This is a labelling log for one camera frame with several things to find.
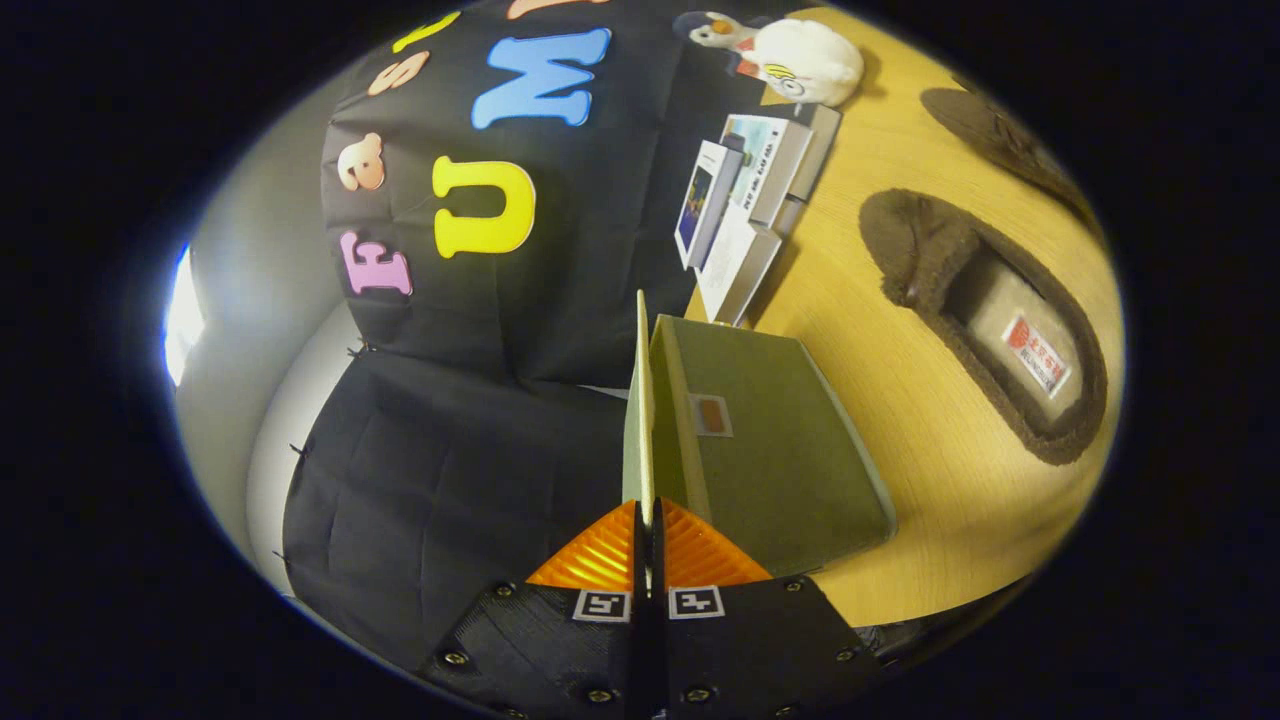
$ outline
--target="stack of books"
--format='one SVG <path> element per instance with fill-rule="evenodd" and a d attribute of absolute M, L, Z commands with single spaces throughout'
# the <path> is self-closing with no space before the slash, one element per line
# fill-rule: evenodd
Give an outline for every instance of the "stack of books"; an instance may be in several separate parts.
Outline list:
<path fill-rule="evenodd" d="M 730 115 L 719 142 L 703 142 L 676 246 L 698 275 L 708 320 L 742 323 L 813 195 L 841 118 L 824 105 L 772 105 Z"/>

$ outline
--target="red label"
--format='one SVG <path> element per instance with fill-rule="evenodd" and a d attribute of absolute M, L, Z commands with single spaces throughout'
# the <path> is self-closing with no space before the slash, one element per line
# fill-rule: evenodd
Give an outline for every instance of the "red label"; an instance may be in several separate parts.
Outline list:
<path fill-rule="evenodd" d="M 1005 343 L 1023 361 L 1023 366 L 1050 397 L 1057 395 L 1071 369 L 1062 363 L 1053 346 L 1021 315 L 1005 331 Z"/>

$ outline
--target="white wall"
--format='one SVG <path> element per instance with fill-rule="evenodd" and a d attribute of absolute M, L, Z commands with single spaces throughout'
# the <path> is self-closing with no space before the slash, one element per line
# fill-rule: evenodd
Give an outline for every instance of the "white wall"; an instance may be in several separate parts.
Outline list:
<path fill-rule="evenodd" d="M 257 432 L 248 466 L 248 537 L 259 570 L 278 591 L 292 594 L 284 562 L 284 500 L 298 455 L 320 409 L 351 365 L 347 348 L 360 348 L 360 331 L 342 302 L 307 341 L 275 391 Z"/>
<path fill-rule="evenodd" d="M 206 324 L 175 391 L 177 420 L 196 486 L 251 561 L 246 491 L 259 425 L 302 346 L 342 301 L 319 176 L 344 83 L 316 88 L 268 128 L 189 238 Z"/>

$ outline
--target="slipper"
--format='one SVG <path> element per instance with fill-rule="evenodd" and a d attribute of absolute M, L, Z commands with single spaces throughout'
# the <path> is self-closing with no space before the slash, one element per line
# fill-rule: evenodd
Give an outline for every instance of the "slipper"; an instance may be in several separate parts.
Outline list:
<path fill-rule="evenodd" d="M 956 82 L 969 87 L 961 78 Z M 936 87 L 920 94 L 924 109 L 983 158 L 1066 201 L 1097 234 L 1089 201 L 1066 170 L 1021 123 L 988 97 L 964 90 Z"/>
<path fill-rule="evenodd" d="M 951 348 L 1037 457 L 1074 461 L 1106 406 L 1106 366 L 1079 302 L 1044 265 L 955 205 L 906 190 L 863 205 L 884 295 Z"/>

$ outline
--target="wooden tabletop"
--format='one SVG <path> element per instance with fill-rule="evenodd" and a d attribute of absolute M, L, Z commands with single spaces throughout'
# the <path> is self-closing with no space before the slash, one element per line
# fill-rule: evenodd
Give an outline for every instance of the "wooden tabletop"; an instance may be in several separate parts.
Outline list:
<path fill-rule="evenodd" d="M 950 70 L 831 8 L 820 20 L 867 60 L 810 205 L 785 242 L 745 327 L 799 338 L 831 380 L 897 509 L 888 543 L 814 575 L 851 625 L 948 610 L 1033 571 L 1088 502 L 1110 454 L 1124 389 L 1124 318 L 1103 243 L 1065 206 L 970 150 L 920 105 Z M 765 91 L 762 104 L 781 102 Z M 888 188 L 934 195 L 1032 251 L 1075 296 L 1102 346 L 1102 428 L 1070 465 L 1042 462 L 924 323 L 881 293 L 858 211 Z M 694 292 L 686 318 L 704 320 Z"/>

